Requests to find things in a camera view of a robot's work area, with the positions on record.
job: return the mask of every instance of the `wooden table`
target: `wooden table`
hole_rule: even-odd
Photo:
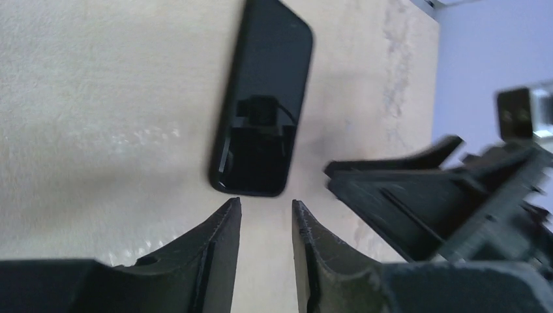
[[[242,197],[233,312],[297,312],[291,201],[400,258],[325,189],[330,160],[430,143],[438,24],[408,0],[287,0],[316,45],[288,187]],[[0,256],[134,263],[229,198],[205,171],[242,0],[4,0]]]

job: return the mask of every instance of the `gray wall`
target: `gray wall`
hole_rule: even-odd
[[[446,7],[440,23],[433,140],[458,134],[467,152],[499,140],[494,93],[553,78],[553,1],[482,0]],[[551,180],[545,185],[553,193]],[[553,198],[535,203],[553,209]]]

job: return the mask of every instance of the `table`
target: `table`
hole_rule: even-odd
[[[408,0],[286,0],[316,45],[288,187],[242,197],[233,312],[297,312],[291,201],[400,257],[325,189],[330,160],[430,143],[438,24]],[[229,196],[206,178],[242,0],[4,0],[0,256],[131,265]]]

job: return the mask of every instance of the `black smartphone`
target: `black smartphone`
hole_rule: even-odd
[[[246,0],[209,168],[215,189],[284,190],[312,48],[309,26],[280,1]]]

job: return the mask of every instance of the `phone screen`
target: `phone screen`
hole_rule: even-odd
[[[309,26],[280,1],[247,0],[209,171],[217,190],[284,190],[312,46]]]

